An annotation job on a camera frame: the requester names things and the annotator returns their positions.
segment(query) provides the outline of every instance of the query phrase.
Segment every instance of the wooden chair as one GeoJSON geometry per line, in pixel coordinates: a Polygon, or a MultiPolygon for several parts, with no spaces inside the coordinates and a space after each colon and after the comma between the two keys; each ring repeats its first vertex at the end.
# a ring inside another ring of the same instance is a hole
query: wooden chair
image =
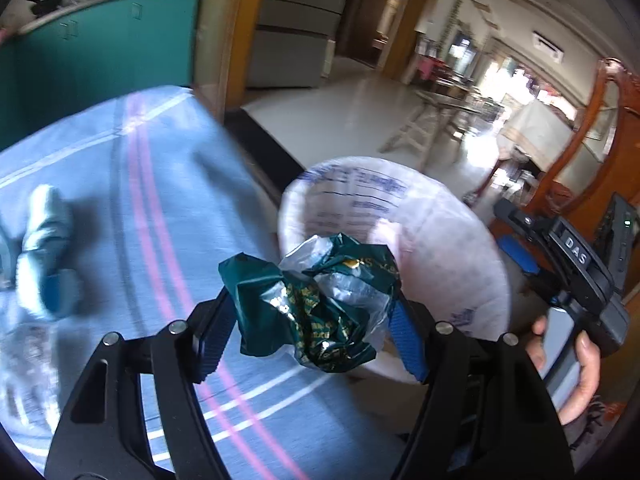
{"type": "MultiPolygon", "coordinates": [[[[596,81],[580,128],[542,177],[523,210],[536,216],[560,214],[590,242],[613,192],[622,195],[632,205],[640,205],[640,78],[628,72],[618,60],[607,58],[598,62],[596,81]],[[581,148],[585,135],[600,111],[608,82],[618,86],[618,116],[609,154],[583,192],[570,200],[557,200],[563,202],[558,204],[553,200],[554,196],[558,197],[558,182],[555,179],[581,148]]],[[[496,238],[511,232],[506,224],[497,219],[489,225],[489,229],[496,238]]],[[[532,253],[540,265],[547,267],[542,254],[537,251],[532,253]]],[[[631,284],[631,287],[640,280],[640,251],[634,253],[638,254],[632,258],[627,279],[627,285],[631,284]]]]}

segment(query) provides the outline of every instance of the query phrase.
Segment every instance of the human hand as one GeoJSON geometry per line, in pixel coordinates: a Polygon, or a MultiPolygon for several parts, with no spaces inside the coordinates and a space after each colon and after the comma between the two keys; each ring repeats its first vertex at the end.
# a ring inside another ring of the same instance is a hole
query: human hand
{"type": "MultiPolygon", "coordinates": [[[[536,335],[527,344],[526,351],[537,370],[545,365],[546,356],[542,348],[542,335],[546,330],[546,317],[539,317],[531,331],[536,335]]],[[[585,331],[575,340],[575,354],[580,363],[580,380],[567,402],[558,411],[560,423],[564,426],[578,418],[587,409],[600,383],[600,348],[589,339],[585,331]]]]}

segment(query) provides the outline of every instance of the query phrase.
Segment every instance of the white trash can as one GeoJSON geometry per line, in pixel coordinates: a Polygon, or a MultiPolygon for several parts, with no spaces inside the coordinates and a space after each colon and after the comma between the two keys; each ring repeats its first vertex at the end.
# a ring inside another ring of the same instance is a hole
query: white trash can
{"type": "Polygon", "coordinates": [[[510,288],[493,237],[445,186],[394,162],[348,156],[305,171],[283,196],[280,250],[314,234],[367,242],[380,219],[401,226],[390,248],[409,300],[475,338],[506,332],[510,288]]]}

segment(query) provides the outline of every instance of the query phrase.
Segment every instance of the white floor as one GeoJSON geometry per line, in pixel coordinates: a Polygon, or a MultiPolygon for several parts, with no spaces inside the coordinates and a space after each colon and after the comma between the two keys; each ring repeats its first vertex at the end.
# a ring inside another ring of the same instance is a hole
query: white floor
{"type": "MultiPolygon", "coordinates": [[[[378,156],[415,168],[418,155],[404,147],[388,153],[378,148],[401,127],[420,99],[405,85],[380,77],[354,60],[337,57],[330,78],[317,89],[248,92],[243,108],[305,168],[348,155],[378,156]]],[[[457,197],[474,189],[497,158],[491,132],[467,134],[459,143],[442,135],[434,143],[426,174],[457,197]]],[[[490,189],[474,211],[484,221],[493,217],[497,191],[490,189]]],[[[505,258],[514,291],[512,327],[520,328],[541,311],[540,300],[516,292],[522,276],[505,258]]]]}

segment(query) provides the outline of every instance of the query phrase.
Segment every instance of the pink stripe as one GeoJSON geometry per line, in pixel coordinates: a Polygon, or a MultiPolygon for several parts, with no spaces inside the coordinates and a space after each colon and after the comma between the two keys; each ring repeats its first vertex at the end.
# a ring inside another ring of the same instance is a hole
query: pink stripe
{"type": "MultiPolygon", "coordinates": [[[[127,108],[129,108],[129,100],[127,99],[127,108]]],[[[158,261],[156,260],[156,254],[153,249],[153,243],[148,230],[148,224],[146,222],[145,205],[142,197],[142,189],[140,187],[140,174],[138,171],[138,165],[136,159],[138,158],[138,148],[134,139],[129,140],[129,189],[131,195],[131,201],[133,205],[134,218],[136,224],[136,231],[138,232],[138,238],[142,247],[143,257],[145,260],[146,271],[149,275],[156,301],[161,307],[162,314],[164,315],[166,322],[171,322],[176,318],[172,309],[169,297],[164,289],[160,272],[158,269],[158,261]]],[[[238,450],[244,455],[251,466],[265,479],[276,480],[276,477],[267,469],[267,467],[261,462],[261,460],[253,453],[253,451],[247,446],[246,442],[235,430],[233,425],[229,422],[228,418],[224,415],[220,409],[220,405],[216,402],[212,396],[206,384],[202,385],[204,390],[201,394],[206,398],[206,403],[210,409],[215,410],[220,420],[220,425],[225,431],[228,431],[229,437],[236,445],[238,450]]]]}
{"type": "MultiPolygon", "coordinates": [[[[142,154],[142,177],[145,184],[146,196],[149,200],[153,224],[156,228],[158,239],[160,240],[160,247],[162,256],[164,257],[164,262],[169,269],[169,275],[171,276],[171,280],[177,291],[178,297],[180,298],[180,302],[182,303],[182,308],[185,314],[188,315],[195,306],[195,303],[191,297],[186,282],[184,281],[180,265],[175,257],[174,246],[172,244],[169,231],[167,230],[166,223],[164,222],[164,214],[162,212],[160,199],[158,198],[158,190],[154,178],[151,149],[149,147],[148,135],[144,124],[140,126],[139,133],[140,153],[142,154]]],[[[300,469],[293,459],[287,454],[273,435],[271,435],[269,430],[264,427],[264,424],[255,416],[255,413],[249,404],[242,398],[242,392],[238,389],[233,375],[228,371],[222,360],[218,365],[217,373],[225,385],[225,388],[229,391],[233,399],[238,402],[240,410],[244,413],[244,416],[251,420],[255,431],[257,431],[258,435],[260,435],[261,439],[271,449],[271,451],[273,451],[282,465],[287,468],[295,478],[299,480],[308,480],[308,477],[302,469],[300,469]]]]}

